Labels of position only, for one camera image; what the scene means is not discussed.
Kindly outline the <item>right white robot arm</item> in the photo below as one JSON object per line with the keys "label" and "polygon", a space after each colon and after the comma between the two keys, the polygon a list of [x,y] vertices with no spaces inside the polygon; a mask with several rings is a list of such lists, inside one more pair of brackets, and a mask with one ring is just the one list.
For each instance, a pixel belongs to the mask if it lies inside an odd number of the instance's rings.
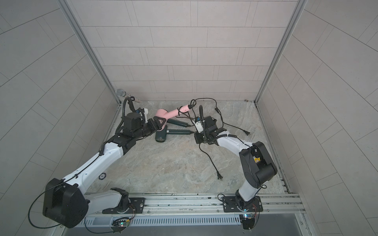
{"label": "right white robot arm", "polygon": [[236,191],[235,200],[225,200],[225,203],[235,204],[240,211],[252,210],[257,207],[257,193],[264,188],[277,173],[277,167],[262,142],[251,143],[243,141],[230,134],[225,128],[218,128],[216,120],[210,116],[195,118],[196,143],[206,143],[224,147],[240,157],[245,181]]}

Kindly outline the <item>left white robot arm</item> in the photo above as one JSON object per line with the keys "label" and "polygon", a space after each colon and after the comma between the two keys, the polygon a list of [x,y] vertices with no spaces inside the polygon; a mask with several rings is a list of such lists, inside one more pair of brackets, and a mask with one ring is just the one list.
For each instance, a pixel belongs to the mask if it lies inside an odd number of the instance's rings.
{"label": "left white robot arm", "polygon": [[147,123],[134,125],[135,130],[130,131],[122,121],[115,135],[103,143],[91,159],[63,179],[54,178],[46,185],[42,214],[67,228],[73,228],[92,213],[103,210],[112,213],[135,211],[128,192],[123,189],[111,188],[97,194],[88,194],[87,190],[110,165],[131,150],[137,141],[161,130],[165,124],[165,118],[153,117]]}

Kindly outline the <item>pink hair dryer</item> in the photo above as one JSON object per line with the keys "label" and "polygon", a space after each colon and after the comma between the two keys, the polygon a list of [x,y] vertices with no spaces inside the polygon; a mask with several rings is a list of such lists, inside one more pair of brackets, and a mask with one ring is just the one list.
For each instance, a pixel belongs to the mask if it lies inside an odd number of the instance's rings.
{"label": "pink hair dryer", "polygon": [[194,105],[186,105],[186,106],[182,106],[174,111],[171,111],[171,112],[167,112],[166,110],[164,109],[159,109],[157,110],[156,112],[156,115],[157,117],[161,117],[161,118],[165,118],[165,123],[167,123],[167,120],[168,119],[171,119],[173,117],[176,117],[180,114],[184,114],[184,113],[187,113],[189,112],[192,108],[194,107]]}

